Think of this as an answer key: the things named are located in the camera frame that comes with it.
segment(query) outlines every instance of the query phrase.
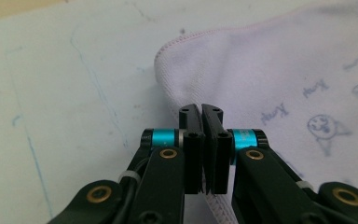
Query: white towel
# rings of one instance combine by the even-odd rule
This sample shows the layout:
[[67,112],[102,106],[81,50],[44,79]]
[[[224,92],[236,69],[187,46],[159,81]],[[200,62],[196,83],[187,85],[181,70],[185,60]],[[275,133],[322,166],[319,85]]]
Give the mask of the white towel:
[[172,113],[225,111],[225,128],[257,128],[316,189],[358,188],[358,1],[303,7],[256,25],[181,36],[159,51]]

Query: white table surface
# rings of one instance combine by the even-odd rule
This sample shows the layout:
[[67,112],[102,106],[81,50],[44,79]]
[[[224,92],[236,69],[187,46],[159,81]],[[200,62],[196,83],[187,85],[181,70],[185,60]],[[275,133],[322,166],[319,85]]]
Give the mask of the white table surface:
[[[46,223],[117,180],[145,128],[176,128],[156,83],[179,35],[245,26],[312,0],[75,0],[0,19],[0,223]],[[185,223],[214,223],[202,195]]]

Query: cable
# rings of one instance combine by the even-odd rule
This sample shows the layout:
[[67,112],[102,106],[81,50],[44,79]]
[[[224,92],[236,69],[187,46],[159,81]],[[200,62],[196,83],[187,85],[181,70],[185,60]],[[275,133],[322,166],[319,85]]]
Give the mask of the cable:
[[[145,158],[139,161],[133,169],[133,172],[137,173],[138,176],[143,176],[144,168],[146,167],[148,162],[149,158]],[[137,178],[133,178],[132,176],[123,176],[120,180],[120,183],[123,183],[122,187],[123,189],[125,189],[125,192],[123,193],[124,202],[117,214],[115,215],[112,224],[125,223],[129,215],[132,202],[135,198],[136,190],[138,188],[138,180]]]

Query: brass screw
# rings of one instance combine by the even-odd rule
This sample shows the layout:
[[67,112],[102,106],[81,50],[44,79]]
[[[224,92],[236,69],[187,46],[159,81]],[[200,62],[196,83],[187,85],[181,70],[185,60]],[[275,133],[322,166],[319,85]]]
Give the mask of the brass screw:
[[358,195],[351,190],[343,189],[343,188],[335,188],[333,189],[333,195],[342,203],[352,206],[358,206]]
[[90,203],[102,203],[112,194],[112,189],[107,186],[97,186],[89,191],[87,200]]
[[256,161],[259,161],[259,160],[262,160],[264,158],[264,154],[257,151],[257,150],[247,150],[246,151],[246,156],[249,157],[250,159],[252,160],[256,160]]
[[177,152],[176,150],[174,149],[170,149],[170,148],[167,148],[167,149],[164,149],[164,150],[161,150],[159,152],[159,156],[164,158],[164,159],[172,159],[172,158],[175,158],[177,156]]

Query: blue line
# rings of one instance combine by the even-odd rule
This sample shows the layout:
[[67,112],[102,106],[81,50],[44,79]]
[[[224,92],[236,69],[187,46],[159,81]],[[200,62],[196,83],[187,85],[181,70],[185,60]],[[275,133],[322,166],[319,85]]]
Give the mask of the blue line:
[[14,118],[14,119],[11,121],[11,126],[16,127],[17,120],[20,119],[20,118],[21,118],[21,115],[16,116],[16,118]]
[[48,203],[48,213],[50,214],[50,217],[53,218],[53,211],[51,209],[51,202],[50,202],[50,199],[48,198],[48,190],[46,188],[45,180],[44,180],[44,178],[42,176],[42,171],[41,171],[40,166],[39,166],[39,161],[37,160],[36,153],[34,151],[34,146],[32,144],[32,140],[31,140],[30,136],[27,136],[27,139],[28,139],[28,145],[29,145],[29,147],[31,149],[32,156],[34,158],[34,166],[36,167],[37,175],[39,176],[40,182],[42,183],[43,194],[45,195],[45,200]]
[[128,148],[129,147],[129,143],[128,143],[128,139],[126,134],[123,133],[123,131],[121,130],[121,128],[118,126],[118,118],[117,118],[117,113],[115,111],[115,109],[113,109],[110,105],[109,102],[106,98],[106,94],[103,91],[103,88],[101,86],[100,80],[98,79],[97,74],[95,73],[95,71],[93,69],[90,68],[90,66],[86,63],[85,58],[83,57],[83,53],[81,52],[80,48],[76,45],[76,42],[74,40],[74,36],[75,36],[75,32],[77,30],[78,26],[74,29],[74,31],[72,32],[71,38],[69,40],[69,42],[71,43],[71,45],[74,47],[74,49],[76,50],[78,57],[80,59],[80,61],[82,62],[82,64],[86,67],[87,72],[89,74],[89,79],[91,80],[92,84],[94,85],[94,87],[96,88],[98,95],[100,97],[100,100],[102,101],[103,105],[105,106],[105,108],[107,109],[108,113],[109,113],[109,118],[111,120],[111,122],[113,123],[113,125],[118,129],[118,131],[121,134],[121,138],[123,141],[123,147],[124,148]]
[[[13,50],[12,51],[7,51],[6,54],[5,54],[5,58],[6,58],[7,68],[9,70],[10,77],[11,77],[11,85],[13,86],[13,91],[14,91],[14,93],[16,95],[17,105],[19,107],[19,110],[20,110],[21,114],[23,114],[23,109],[22,109],[22,105],[21,105],[21,102],[20,102],[19,91],[17,89],[16,83],[14,82],[13,71],[12,71],[12,68],[11,68],[9,62],[8,62],[8,57],[7,57],[7,55],[9,55],[11,53],[14,53],[14,52],[18,52],[20,50],[22,50],[22,47],[20,49],[14,50],[14,51]],[[15,121],[17,119],[19,119],[20,117],[21,116],[18,115],[16,118],[14,118],[12,120],[12,124],[15,125],[16,124]],[[25,131],[25,134],[27,136],[28,146],[31,149],[31,153],[32,153],[32,156],[34,158],[34,164],[35,164],[37,174],[39,176],[40,184],[42,185],[43,194],[44,194],[44,197],[45,197],[45,200],[46,200],[46,204],[48,206],[48,214],[50,215],[50,218],[53,218],[53,212],[52,212],[52,208],[51,208],[51,203],[50,203],[50,200],[48,198],[48,190],[46,188],[45,180],[43,179],[43,176],[42,176],[42,171],[41,171],[40,166],[39,166],[39,161],[37,160],[37,157],[36,157],[36,152],[34,150],[34,146],[32,145],[32,140],[31,140],[30,134],[28,132],[28,127],[27,127],[25,118],[24,118],[24,131]]]

